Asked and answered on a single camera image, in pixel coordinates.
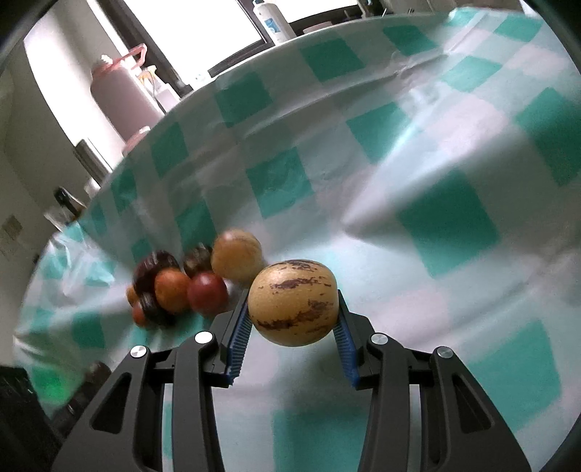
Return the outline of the yellow striped pepino melon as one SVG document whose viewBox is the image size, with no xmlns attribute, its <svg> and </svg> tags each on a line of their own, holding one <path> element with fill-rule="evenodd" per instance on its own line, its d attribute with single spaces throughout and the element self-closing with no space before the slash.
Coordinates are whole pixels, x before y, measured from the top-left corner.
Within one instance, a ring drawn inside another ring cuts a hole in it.
<svg viewBox="0 0 581 472">
<path fill-rule="evenodd" d="M 249 318 L 265 339 L 285 347 L 310 345 L 336 325 L 337 281 L 318 261 L 281 261 L 255 277 L 247 306 Z"/>
</svg>

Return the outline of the red cherry tomato middle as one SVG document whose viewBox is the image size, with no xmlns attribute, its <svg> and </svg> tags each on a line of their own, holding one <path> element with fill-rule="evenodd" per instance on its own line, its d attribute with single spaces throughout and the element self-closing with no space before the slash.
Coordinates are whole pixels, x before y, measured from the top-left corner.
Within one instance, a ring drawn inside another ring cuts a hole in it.
<svg viewBox="0 0 581 472">
<path fill-rule="evenodd" d="M 150 324 L 140 301 L 132 305 L 132 320 L 139 327 L 147 327 Z"/>
</svg>

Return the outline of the red cherry tomato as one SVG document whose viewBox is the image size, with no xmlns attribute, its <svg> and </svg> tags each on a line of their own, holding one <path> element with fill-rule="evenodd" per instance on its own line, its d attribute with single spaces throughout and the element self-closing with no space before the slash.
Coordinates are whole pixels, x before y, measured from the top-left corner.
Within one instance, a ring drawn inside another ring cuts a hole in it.
<svg viewBox="0 0 581 472">
<path fill-rule="evenodd" d="M 213 318 L 227 308 L 227 285 L 224 279 L 213 271 L 199 272 L 190 280 L 187 298 L 194 312 L 206 318 Z"/>
<path fill-rule="evenodd" d="M 150 324 L 140 301 L 132 305 L 132 320 L 139 327 L 147 327 Z"/>
</svg>

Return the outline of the small orange mandarin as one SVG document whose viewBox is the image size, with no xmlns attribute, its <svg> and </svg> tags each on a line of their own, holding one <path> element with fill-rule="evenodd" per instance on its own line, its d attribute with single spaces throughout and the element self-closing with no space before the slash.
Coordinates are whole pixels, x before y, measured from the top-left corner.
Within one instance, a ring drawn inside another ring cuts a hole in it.
<svg viewBox="0 0 581 472">
<path fill-rule="evenodd" d="M 190 278 L 177 268 L 165 268 L 155 276 L 155 298 L 166 311 L 181 313 L 189 307 Z"/>
</svg>

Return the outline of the dark dried date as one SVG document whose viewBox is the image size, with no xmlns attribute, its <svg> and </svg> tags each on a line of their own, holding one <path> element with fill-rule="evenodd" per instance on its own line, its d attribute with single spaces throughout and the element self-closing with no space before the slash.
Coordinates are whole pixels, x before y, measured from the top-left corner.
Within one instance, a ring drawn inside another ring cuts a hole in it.
<svg viewBox="0 0 581 472">
<path fill-rule="evenodd" d="M 166 268 L 180 269 L 176 258 L 167 251 L 153 251 L 146 256 L 135 268 L 133 273 L 133 287 L 138 296 L 155 291 L 155 277 Z"/>
</svg>

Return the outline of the small dark date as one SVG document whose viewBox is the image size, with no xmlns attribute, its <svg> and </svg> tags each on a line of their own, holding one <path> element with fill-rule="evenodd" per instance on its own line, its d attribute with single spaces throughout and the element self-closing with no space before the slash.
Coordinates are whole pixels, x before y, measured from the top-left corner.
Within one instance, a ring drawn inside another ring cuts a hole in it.
<svg viewBox="0 0 581 472">
<path fill-rule="evenodd" d="M 212 270 L 211 246 L 200 243 L 184 255 L 182 267 L 186 275 L 193 278 L 200 272 Z"/>
</svg>

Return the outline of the dark glass bottle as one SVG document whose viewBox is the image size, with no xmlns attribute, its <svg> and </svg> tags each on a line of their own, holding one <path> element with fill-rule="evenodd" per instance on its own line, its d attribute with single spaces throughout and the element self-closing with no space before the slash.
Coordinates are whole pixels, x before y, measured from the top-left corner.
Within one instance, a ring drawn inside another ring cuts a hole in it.
<svg viewBox="0 0 581 472">
<path fill-rule="evenodd" d="M 84 203 L 74 197 L 63 187 L 57 187 L 53 192 L 53 196 L 60 207 L 63 207 L 70 212 L 72 220 L 77 220 L 81 217 L 87 208 Z"/>
</svg>

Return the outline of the steel thermos flask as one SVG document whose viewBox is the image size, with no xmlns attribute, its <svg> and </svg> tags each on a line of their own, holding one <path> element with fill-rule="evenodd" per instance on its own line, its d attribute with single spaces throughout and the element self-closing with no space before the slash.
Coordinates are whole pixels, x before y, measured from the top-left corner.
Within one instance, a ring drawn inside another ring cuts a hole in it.
<svg viewBox="0 0 581 472">
<path fill-rule="evenodd" d="M 97 182 L 97 185 L 101 186 L 112 172 L 112 168 L 93 143 L 90 140 L 79 140 L 79 143 L 74 147 L 74 153 L 90 177 Z"/>
</svg>

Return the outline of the teal checkered tablecloth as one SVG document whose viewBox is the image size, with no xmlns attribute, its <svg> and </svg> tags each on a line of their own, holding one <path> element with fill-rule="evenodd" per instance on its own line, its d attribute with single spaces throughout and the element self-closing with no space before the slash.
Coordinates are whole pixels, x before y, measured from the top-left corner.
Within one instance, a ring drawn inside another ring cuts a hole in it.
<svg viewBox="0 0 581 472">
<path fill-rule="evenodd" d="M 48 242 L 14 335 L 42 406 L 95 360 L 206 327 L 140 329 L 155 250 L 242 228 L 319 261 L 350 309 L 451 347 L 534 469 L 580 412 L 580 74 L 538 17 L 462 8 L 322 29 L 190 94 Z"/>
</svg>

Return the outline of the pink water jug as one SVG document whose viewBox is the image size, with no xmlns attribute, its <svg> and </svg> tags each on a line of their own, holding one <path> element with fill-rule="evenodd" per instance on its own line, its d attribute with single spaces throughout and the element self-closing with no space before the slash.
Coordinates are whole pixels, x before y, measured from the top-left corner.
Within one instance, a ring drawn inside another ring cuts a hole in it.
<svg viewBox="0 0 581 472">
<path fill-rule="evenodd" d="M 141 43 L 117 59 L 101 55 L 92 69 L 90 93 L 121 136 L 124 155 L 163 117 L 159 104 L 139 79 L 147 50 Z"/>
</svg>

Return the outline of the white lotion bottle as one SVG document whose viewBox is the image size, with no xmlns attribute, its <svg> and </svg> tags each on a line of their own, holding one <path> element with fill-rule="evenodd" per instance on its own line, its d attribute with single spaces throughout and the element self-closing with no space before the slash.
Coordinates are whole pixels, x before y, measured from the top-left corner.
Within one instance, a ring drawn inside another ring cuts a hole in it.
<svg viewBox="0 0 581 472">
<path fill-rule="evenodd" d="M 253 13 L 264 25 L 266 32 L 275 45 L 283 44 L 296 38 L 296 33 L 276 4 L 264 0 L 254 0 Z"/>
</svg>

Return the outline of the wall power socket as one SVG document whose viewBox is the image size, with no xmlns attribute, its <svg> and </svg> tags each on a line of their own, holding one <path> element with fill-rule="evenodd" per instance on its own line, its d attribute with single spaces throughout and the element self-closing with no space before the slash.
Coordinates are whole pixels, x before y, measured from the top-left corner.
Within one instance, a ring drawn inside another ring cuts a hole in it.
<svg viewBox="0 0 581 472">
<path fill-rule="evenodd" d="M 14 214 L 10 214 L 1 224 L 1 254 L 6 258 L 12 257 L 19 249 L 22 230 L 22 224 Z"/>
</svg>

